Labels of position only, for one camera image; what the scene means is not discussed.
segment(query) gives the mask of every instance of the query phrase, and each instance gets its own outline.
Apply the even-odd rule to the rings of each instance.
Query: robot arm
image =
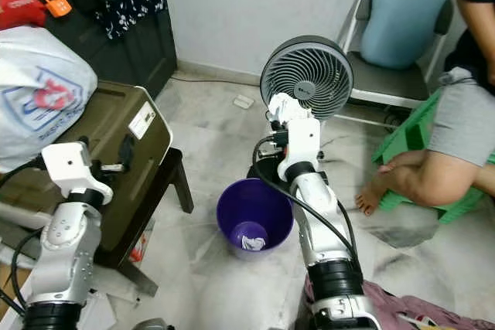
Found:
[[[57,206],[42,231],[24,329],[75,329],[90,290],[93,255],[101,239],[98,208],[111,201],[113,192],[92,176],[84,143],[50,145],[42,156],[50,178],[67,201]]]
[[[282,112],[276,108],[271,111]],[[275,146],[285,150],[285,157],[278,165],[278,176],[290,185],[292,196],[326,219],[348,240],[343,218],[338,213],[338,199],[317,172],[320,123],[309,113],[304,116],[298,112],[296,118],[286,117],[281,129],[273,133]],[[279,117],[275,115],[272,119],[278,121]],[[295,204],[294,215],[314,293],[315,327],[381,330],[373,305],[364,296],[360,265],[350,245],[307,208]]]

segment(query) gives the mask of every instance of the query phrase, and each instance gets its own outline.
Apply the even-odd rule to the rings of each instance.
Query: white plastic bag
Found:
[[[41,27],[0,31],[0,173],[35,157],[82,115],[91,67]]]

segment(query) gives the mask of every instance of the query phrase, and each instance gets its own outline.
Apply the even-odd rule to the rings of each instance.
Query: electrical cord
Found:
[[[406,121],[408,118],[408,115],[405,115],[404,113],[401,113],[400,111],[392,111],[389,112],[384,119],[384,124],[390,125],[391,127],[385,127],[385,130],[388,133],[393,133],[396,128],[401,126],[401,124]]]
[[[40,155],[38,155],[36,158],[33,160],[22,164],[15,168],[14,170],[11,170],[8,173],[5,173],[1,178],[0,178],[0,188],[4,186],[9,179],[11,179],[14,175],[20,173],[22,170],[27,169],[27,168],[45,168],[43,159],[41,158]],[[11,307],[14,311],[16,311],[20,316],[24,316],[24,308],[26,308],[26,301],[21,295],[21,291],[19,289],[19,282],[17,280],[17,257],[19,256],[19,253],[21,249],[26,245],[26,243],[33,238],[36,234],[38,234],[40,230],[36,230],[33,233],[30,233],[28,236],[26,236],[23,240],[19,242],[19,245],[16,247],[14,251],[14,255],[12,257],[12,264],[11,264],[11,281],[12,281],[12,288],[14,289],[15,296],[17,297],[19,303],[21,306],[19,306],[17,303],[14,302],[13,299],[11,299],[2,289],[0,289],[0,298],[9,306]]]
[[[41,155],[36,156],[33,160],[28,161],[25,164],[22,164],[18,166],[17,168],[11,170],[8,173],[5,173],[1,178],[0,178],[0,188],[9,181],[10,178],[12,178],[14,175],[17,173],[21,172],[24,169],[27,168],[38,168],[38,169],[46,169],[45,162],[43,161],[43,158]]]
[[[318,221],[320,221],[324,226],[326,226],[329,230],[331,230],[339,238],[339,240],[343,243],[343,245],[349,250],[351,257],[354,260],[354,263],[357,265],[357,268],[361,272],[360,263],[359,263],[359,259],[358,259],[358,256],[357,256],[357,250],[356,250],[356,247],[355,247],[356,241],[355,241],[355,238],[354,238],[354,235],[353,235],[353,228],[352,228],[352,226],[350,224],[349,216],[347,215],[347,212],[343,208],[342,204],[339,202],[339,208],[343,212],[344,219],[346,220],[347,228],[349,229],[349,234],[351,235],[351,242],[352,242],[352,244],[349,243],[349,241],[347,241],[347,239],[342,235],[342,233],[340,233],[337,230],[337,228],[335,228],[335,226],[332,223],[330,223],[328,220],[326,220],[325,218],[323,218],[323,216],[321,214],[319,214],[318,212],[316,212],[309,204],[307,204],[306,202],[303,202],[300,199],[297,199],[296,197],[294,197],[290,193],[286,192],[279,185],[273,183],[268,178],[266,178],[263,175],[263,173],[261,172],[261,170],[260,170],[260,168],[258,166],[258,162],[257,162],[257,160],[258,160],[258,150],[259,150],[259,148],[260,148],[260,146],[262,144],[264,144],[266,142],[273,141],[274,139],[275,138],[273,136],[265,137],[265,138],[261,139],[254,146],[253,155],[252,155],[252,163],[253,163],[254,170],[258,174],[258,177],[260,178],[261,181],[263,181],[264,183],[266,183],[267,185],[269,185],[273,189],[276,189],[282,195],[284,195],[285,197],[291,199],[296,204],[300,205],[304,210],[306,210],[312,216],[314,216],[315,218],[317,218]]]
[[[15,303],[2,289],[0,289],[0,298],[14,311],[16,311],[19,316],[24,317],[24,309],[19,307],[17,303]]]
[[[10,276],[11,276],[10,279],[12,281],[12,288],[14,289],[14,293],[15,296],[17,297],[17,300],[24,309],[26,309],[26,301],[22,296],[21,290],[19,288],[19,282],[17,280],[17,257],[21,253],[21,250],[24,247],[24,245],[26,245],[29,240],[31,240],[42,230],[43,228],[32,231],[29,235],[26,235],[22,240],[20,240],[19,243],[17,244],[17,247],[15,247],[14,255],[12,256],[12,263],[10,265]]]
[[[170,77],[170,79],[174,79],[177,81],[186,81],[187,83],[232,83],[232,84],[242,84],[238,81],[233,80],[215,80],[215,79],[185,79],[183,77]]]

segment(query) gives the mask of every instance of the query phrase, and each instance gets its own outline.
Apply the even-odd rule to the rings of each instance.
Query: fan grille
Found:
[[[265,66],[261,96],[268,105],[275,94],[287,93],[302,107],[311,108],[317,119],[325,120],[349,99],[352,79],[349,62],[333,42],[323,38],[315,42],[293,39],[280,46]]]

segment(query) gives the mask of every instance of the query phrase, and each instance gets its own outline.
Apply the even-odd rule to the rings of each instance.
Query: purple plastic bin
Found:
[[[292,204],[260,179],[242,179],[227,187],[217,205],[217,221],[236,257],[258,260],[289,235],[294,223]],[[263,249],[245,250],[242,236],[263,238]]]

